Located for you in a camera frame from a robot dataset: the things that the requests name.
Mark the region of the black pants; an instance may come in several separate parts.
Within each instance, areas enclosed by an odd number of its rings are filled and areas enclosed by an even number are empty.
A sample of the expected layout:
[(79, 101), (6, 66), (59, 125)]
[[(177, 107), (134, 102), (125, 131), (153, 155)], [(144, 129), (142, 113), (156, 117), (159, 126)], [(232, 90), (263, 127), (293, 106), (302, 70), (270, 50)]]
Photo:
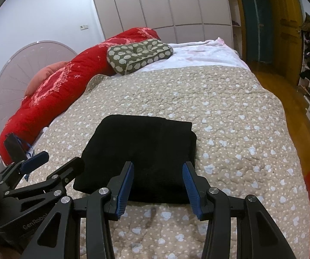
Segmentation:
[(197, 136), (192, 123), (150, 116), (109, 115), (97, 126), (81, 158), (76, 191), (92, 194), (133, 163), (129, 201), (186, 205), (182, 166), (194, 163)]

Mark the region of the red quilted blanket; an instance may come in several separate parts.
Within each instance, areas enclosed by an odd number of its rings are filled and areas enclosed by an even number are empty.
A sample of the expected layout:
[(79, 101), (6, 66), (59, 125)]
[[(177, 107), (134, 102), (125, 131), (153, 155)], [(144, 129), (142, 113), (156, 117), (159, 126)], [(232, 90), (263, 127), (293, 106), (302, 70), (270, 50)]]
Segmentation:
[(13, 161), (4, 141), (13, 133), (24, 141), (28, 150), (40, 131), (64, 113), (85, 91), (92, 77), (102, 74), (115, 75), (107, 62), (107, 49), (120, 44), (137, 43), (147, 39), (159, 39), (149, 27), (134, 27), (81, 52), (63, 68), (49, 76), (21, 106), (4, 126), (0, 135), (0, 156), (7, 166)]

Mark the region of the beige dotted quilt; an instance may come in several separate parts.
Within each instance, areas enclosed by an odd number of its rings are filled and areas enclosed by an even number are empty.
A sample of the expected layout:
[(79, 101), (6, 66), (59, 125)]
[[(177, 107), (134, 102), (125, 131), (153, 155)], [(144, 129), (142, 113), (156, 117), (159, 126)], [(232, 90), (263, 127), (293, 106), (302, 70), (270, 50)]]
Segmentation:
[(84, 94), (41, 136), (49, 161), (22, 180), (36, 184), (80, 156), (108, 115), (156, 116), (192, 123), (195, 168), (230, 196), (252, 194), (297, 258), (310, 256), (310, 202), (280, 100), (248, 69), (203, 66), (94, 76)]

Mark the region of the pink pillow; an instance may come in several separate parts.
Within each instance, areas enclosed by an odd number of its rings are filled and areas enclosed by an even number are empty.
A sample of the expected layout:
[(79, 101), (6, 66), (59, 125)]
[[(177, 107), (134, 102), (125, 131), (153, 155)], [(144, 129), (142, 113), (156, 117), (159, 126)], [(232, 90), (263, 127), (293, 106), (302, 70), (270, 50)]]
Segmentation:
[(68, 64), (68, 62), (62, 61), (50, 64), (49, 66), (40, 69), (29, 82), (24, 96), (31, 96), (48, 77), (63, 68), (66, 64)]

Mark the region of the round white headboard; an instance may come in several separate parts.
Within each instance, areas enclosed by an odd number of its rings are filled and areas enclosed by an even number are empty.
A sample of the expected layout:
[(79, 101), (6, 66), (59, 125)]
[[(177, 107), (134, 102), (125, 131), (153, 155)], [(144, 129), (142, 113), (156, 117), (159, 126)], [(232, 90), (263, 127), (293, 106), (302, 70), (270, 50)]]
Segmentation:
[(73, 59), (77, 53), (57, 41), (37, 41), (13, 54), (0, 72), (0, 134), (21, 105), (25, 90), (42, 68)]

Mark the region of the olive dotted cushion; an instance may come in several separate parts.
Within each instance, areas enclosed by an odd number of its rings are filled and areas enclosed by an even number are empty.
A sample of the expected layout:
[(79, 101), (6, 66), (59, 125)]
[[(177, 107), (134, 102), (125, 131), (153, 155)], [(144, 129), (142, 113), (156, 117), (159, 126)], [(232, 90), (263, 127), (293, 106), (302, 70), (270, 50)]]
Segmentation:
[(145, 66), (170, 58), (173, 48), (158, 39), (112, 46), (107, 50), (107, 62), (122, 76), (132, 74)]

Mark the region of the white bed sheet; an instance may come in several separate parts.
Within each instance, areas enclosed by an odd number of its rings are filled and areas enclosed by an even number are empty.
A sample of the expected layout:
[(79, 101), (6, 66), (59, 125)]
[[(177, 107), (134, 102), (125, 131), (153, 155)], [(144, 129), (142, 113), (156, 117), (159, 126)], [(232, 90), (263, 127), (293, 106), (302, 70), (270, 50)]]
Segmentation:
[(170, 43), (169, 45), (174, 50), (170, 58), (149, 64), (138, 71), (193, 66), (227, 66), (249, 69), (237, 51), (226, 45), (221, 38), (189, 43)]

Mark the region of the white wardrobe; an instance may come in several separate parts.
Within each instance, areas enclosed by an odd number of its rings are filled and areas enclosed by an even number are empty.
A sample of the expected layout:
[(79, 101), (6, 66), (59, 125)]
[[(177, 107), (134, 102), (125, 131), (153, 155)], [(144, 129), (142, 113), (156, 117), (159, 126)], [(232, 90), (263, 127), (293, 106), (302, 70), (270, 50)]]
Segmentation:
[(243, 53), (240, 0), (94, 0), (106, 39), (150, 27), (165, 43), (221, 38)]

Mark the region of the dark green curtain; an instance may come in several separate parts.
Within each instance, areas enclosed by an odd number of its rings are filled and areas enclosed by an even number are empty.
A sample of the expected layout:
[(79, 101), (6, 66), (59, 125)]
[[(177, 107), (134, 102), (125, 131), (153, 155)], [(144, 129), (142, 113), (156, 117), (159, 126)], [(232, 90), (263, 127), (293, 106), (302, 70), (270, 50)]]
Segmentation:
[(273, 18), (270, 0), (241, 0), (246, 27), (246, 59), (273, 61)]

